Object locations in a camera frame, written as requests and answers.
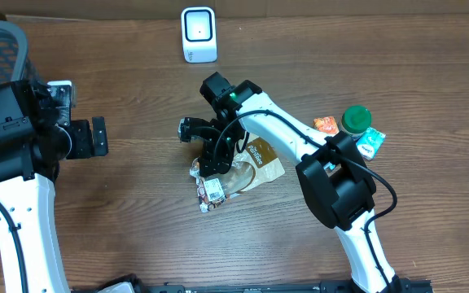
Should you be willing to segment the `beige granola bag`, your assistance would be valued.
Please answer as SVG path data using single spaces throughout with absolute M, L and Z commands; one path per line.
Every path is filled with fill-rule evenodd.
M 207 213 L 230 199 L 281 177 L 285 170 L 274 149 L 262 138 L 250 134 L 242 153 L 234 157 L 226 174 L 199 175 L 200 163 L 194 159 L 189 173 L 195 178 L 199 209 Z

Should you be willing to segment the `orange snack packet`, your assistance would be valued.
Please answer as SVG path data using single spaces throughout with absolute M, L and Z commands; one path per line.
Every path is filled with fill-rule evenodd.
M 313 120 L 313 127 L 319 132 L 335 135 L 339 132 L 339 127 L 334 116 L 318 117 Z

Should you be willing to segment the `green lid jar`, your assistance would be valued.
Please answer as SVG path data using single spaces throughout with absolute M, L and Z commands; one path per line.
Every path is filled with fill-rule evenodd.
M 340 119 L 340 131 L 357 141 L 371 126 L 372 115 L 362 105 L 353 105 L 345 110 Z

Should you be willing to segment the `small teal white box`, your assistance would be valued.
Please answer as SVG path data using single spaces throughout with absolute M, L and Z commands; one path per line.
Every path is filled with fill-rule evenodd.
M 367 160 L 372 160 L 386 139 L 386 134 L 369 127 L 356 142 L 360 154 Z

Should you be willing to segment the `teal snack packet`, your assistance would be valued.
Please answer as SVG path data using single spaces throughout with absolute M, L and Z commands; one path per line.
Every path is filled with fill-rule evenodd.
M 332 171 L 332 170 L 335 169 L 336 165 L 333 164 L 333 163 L 328 163 L 328 164 L 326 165 L 326 167 L 327 167 L 327 169 L 329 169 L 330 171 Z

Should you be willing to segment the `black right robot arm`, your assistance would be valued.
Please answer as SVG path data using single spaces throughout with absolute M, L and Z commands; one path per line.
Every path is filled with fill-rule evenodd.
M 346 133 L 334 136 L 311 129 L 274 103 L 261 87 L 246 80 L 231 85 L 215 72 L 200 94 L 217 115 L 220 130 L 205 139 L 200 174 L 227 173 L 236 142 L 252 133 L 294 165 L 305 203 L 313 215 L 338 234 L 351 266 L 353 285 L 362 292 L 394 292 L 398 277 L 389 265 L 375 229 L 373 195 L 385 180 L 366 167 Z

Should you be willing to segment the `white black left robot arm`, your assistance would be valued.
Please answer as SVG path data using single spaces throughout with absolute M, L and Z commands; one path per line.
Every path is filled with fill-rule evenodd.
M 0 256 L 8 292 L 67 292 L 55 228 L 63 160 L 108 153 L 105 120 L 72 120 L 71 81 L 0 85 Z

